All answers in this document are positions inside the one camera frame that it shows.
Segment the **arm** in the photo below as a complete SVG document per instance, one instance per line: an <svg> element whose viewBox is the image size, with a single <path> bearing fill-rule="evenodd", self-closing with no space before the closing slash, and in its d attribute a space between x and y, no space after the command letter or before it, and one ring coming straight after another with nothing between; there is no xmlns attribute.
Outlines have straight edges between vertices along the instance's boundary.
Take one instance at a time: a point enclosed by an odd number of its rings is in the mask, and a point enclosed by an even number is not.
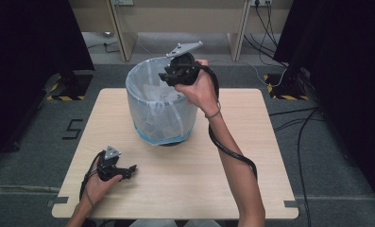
<svg viewBox="0 0 375 227"><path fill-rule="evenodd" d="M200 63L208 65L207 61L200 61ZM209 118L209 122L216 139L225 147L243 155L230 134L222 113L216 114L219 110L217 98L213 89L213 82L207 73L201 70L195 84L191 86L178 84L176 90L184 93L189 102L195 104L207 116L215 114L214 117ZM264 226L264 205L251 168L221 150L219 150L219 155L230 191L239 210L239 226Z"/></svg>
<svg viewBox="0 0 375 227"><path fill-rule="evenodd" d="M94 163L94 167L98 164L98 159ZM93 211L96 204L98 204L110 190L110 188L122 179L122 175L117 175L107 182L101 181L98 174L93 173L87 182L83 196L80 202L75 207L72 217L66 224L66 227L81 226L90 213Z"/></svg>

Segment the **table top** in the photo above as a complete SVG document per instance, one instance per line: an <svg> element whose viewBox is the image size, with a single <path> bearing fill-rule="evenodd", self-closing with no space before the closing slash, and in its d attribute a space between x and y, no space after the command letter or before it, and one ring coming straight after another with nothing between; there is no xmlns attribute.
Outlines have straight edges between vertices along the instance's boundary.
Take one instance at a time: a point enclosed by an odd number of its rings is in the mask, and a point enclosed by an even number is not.
<svg viewBox="0 0 375 227"><path fill-rule="evenodd" d="M262 94L257 89L221 89L222 114L245 156L257 166L266 218L296 218L281 153ZM129 180L117 183L91 218L238 219L238 210L198 110L189 138L174 147L151 146L134 129L126 89L103 89L78 144L54 205L56 218L72 216L84 174L94 156L110 145L122 152L118 167L137 165Z"/></svg>

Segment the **hand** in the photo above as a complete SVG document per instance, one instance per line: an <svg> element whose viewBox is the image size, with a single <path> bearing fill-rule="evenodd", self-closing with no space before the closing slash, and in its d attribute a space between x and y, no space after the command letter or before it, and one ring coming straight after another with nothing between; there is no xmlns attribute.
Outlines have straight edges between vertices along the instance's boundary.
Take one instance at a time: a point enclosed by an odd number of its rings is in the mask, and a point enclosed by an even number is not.
<svg viewBox="0 0 375 227"><path fill-rule="evenodd" d="M206 60L197 60L202 65L208 65ZM213 88L211 76L200 70L196 82L193 85L177 84L175 90L187 96L190 103L196 105L206 115L212 115L218 111L217 97Z"/></svg>
<svg viewBox="0 0 375 227"><path fill-rule="evenodd" d="M94 163L94 168L98 165L99 158ZM104 196L107 194L109 189L123 178L122 175L116 175L107 182L101 181L97 173L94 173L89 181L87 182L83 195L81 197L82 202L88 202L93 207L99 203Z"/></svg>

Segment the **forearm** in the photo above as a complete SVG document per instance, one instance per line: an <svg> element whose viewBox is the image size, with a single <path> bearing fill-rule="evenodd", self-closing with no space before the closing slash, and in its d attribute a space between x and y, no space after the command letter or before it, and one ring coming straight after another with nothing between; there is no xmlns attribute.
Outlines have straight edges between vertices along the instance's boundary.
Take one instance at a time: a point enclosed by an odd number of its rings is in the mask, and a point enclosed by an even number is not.
<svg viewBox="0 0 375 227"><path fill-rule="evenodd" d="M223 120L222 114L210 119L216 139L226 148L243 155ZM264 206L256 178L248 164L219 150L231 193L239 210L239 226L264 226Z"/></svg>
<svg viewBox="0 0 375 227"><path fill-rule="evenodd" d="M66 224L66 227L81 226L84 220L89 216L92 207L88 202L81 201L75 208L75 212Z"/></svg>

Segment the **transparent plastic bucket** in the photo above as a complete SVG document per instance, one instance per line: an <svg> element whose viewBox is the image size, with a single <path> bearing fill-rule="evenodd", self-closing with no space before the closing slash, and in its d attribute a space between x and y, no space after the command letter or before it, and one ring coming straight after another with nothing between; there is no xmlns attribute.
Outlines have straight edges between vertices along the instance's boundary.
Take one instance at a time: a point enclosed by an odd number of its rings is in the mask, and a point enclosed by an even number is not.
<svg viewBox="0 0 375 227"><path fill-rule="evenodd" d="M161 81L171 59L156 58L133 67L126 78L128 106L136 131L151 145L172 145L187 139L196 122L195 105Z"/></svg>

